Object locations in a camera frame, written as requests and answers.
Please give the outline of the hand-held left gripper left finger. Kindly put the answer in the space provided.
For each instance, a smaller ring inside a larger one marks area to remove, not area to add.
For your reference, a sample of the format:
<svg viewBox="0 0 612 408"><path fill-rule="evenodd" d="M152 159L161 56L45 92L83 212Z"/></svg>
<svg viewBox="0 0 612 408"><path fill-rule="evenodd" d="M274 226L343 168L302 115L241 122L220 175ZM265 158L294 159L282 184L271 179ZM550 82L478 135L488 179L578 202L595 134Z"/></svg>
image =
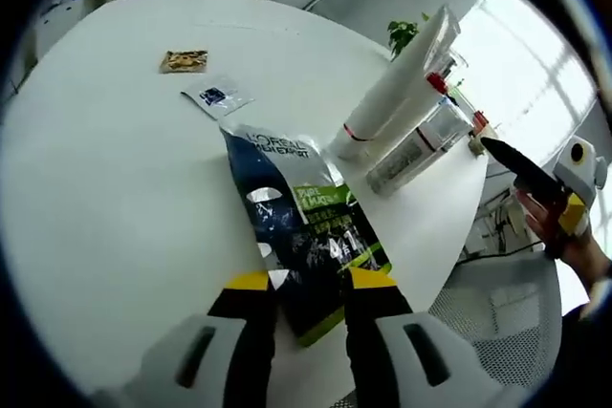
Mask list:
<svg viewBox="0 0 612 408"><path fill-rule="evenodd" d="M190 316L144 356L140 407L264 407L274 356L269 276L230 280L208 312Z"/></svg>

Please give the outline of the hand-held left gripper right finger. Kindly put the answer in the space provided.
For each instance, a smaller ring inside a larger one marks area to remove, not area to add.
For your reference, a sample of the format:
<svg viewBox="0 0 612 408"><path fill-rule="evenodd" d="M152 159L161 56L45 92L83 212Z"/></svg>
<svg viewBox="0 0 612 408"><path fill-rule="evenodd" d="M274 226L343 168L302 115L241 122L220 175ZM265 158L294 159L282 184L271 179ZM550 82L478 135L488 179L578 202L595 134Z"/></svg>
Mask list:
<svg viewBox="0 0 612 408"><path fill-rule="evenodd" d="M481 407L483 368L460 336L415 313L382 271L345 276L346 350L360 407Z"/></svg>

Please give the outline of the person's right hand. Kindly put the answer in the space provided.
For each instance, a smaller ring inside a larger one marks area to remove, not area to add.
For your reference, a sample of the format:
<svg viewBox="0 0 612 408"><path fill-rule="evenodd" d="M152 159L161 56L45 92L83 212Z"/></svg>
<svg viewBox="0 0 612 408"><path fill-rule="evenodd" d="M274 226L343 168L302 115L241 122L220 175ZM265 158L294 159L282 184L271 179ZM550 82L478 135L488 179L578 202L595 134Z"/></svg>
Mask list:
<svg viewBox="0 0 612 408"><path fill-rule="evenodd" d="M553 219L552 211L539 203L522 190L517 190L515 196L526 212L526 223L535 236L544 244L553 258L558 258L568 265L586 262L592 255L594 241L590 221L580 235L567 236L561 232L557 221Z"/></svg>

